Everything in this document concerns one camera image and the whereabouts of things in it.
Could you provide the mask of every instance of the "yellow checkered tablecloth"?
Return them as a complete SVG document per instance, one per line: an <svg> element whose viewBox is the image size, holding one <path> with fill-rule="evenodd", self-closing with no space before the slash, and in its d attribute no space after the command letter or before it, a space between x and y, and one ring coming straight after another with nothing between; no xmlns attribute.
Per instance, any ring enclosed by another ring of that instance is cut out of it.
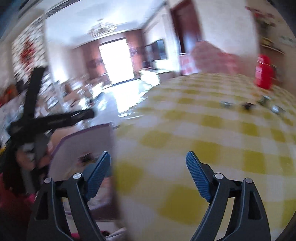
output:
<svg viewBox="0 0 296 241"><path fill-rule="evenodd" d="M263 94L282 107L243 110ZM135 241L190 240L208 207L185 164L193 150L228 179L250 177L261 195L272 240L296 210L296 101L274 86L266 91L243 75L194 74L171 79L145 95L134 118L117 129L114 158L119 206ZM234 103L226 109L219 102ZM224 236L229 199L217 238Z"/></svg>

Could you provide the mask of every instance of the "blue gripper pad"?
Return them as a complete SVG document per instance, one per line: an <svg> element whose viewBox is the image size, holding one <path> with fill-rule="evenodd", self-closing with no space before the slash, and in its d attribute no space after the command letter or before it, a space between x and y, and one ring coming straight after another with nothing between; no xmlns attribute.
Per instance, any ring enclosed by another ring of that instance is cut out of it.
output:
<svg viewBox="0 0 296 241"><path fill-rule="evenodd" d="M186 166L195 182L195 185L202 198L207 202L211 202L212 195L210 193L210 183L204 171L202 170L202 163L199 161L193 151L186 154Z"/></svg>
<svg viewBox="0 0 296 241"><path fill-rule="evenodd" d="M87 193L84 195L89 201L95 197L102 181L110 168L111 158L108 152L103 152L96 163L89 164L83 171L83 176L87 182Z"/></svg>

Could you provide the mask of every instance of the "red container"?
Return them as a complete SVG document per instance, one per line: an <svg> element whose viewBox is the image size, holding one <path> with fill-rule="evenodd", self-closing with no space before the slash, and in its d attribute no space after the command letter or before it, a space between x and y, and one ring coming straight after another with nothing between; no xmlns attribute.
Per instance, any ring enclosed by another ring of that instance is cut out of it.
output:
<svg viewBox="0 0 296 241"><path fill-rule="evenodd" d="M273 75L274 70L270 66L270 58L266 55L259 55L255 74L255 84L263 89L269 90L272 85Z"/></svg>

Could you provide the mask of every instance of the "chandelier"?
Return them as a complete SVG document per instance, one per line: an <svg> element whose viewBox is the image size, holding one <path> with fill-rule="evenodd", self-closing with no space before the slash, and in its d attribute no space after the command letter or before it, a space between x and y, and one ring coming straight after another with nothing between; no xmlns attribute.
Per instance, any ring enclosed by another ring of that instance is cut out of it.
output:
<svg viewBox="0 0 296 241"><path fill-rule="evenodd" d="M93 26L89 31L89 34L93 38L98 38L105 34L112 33L115 31L115 29L117 29L117 27L114 24L103 23L102 20L103 19L98 20L99 23Z"/></svg>

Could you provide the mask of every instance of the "red object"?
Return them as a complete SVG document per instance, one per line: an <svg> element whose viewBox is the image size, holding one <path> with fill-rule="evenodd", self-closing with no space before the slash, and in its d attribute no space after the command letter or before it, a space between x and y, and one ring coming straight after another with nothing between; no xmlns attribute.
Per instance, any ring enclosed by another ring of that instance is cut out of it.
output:
<svg viewBox="0 0 296 241"><path fill-rule="evenodd" d="M272 85L273 76L274 71L270 66L270 58L266 55L259 55L255 84L263 89L269 90Z"/></svg>
<svg viewBox="0 0 296 241"><path fill-rule="evenodd" d="M6 190L4 187L2 173L0 174L0 208L12 219L27 226L34 199L34 194L31 194L30 196L15 196L10 190Z"/></svg>

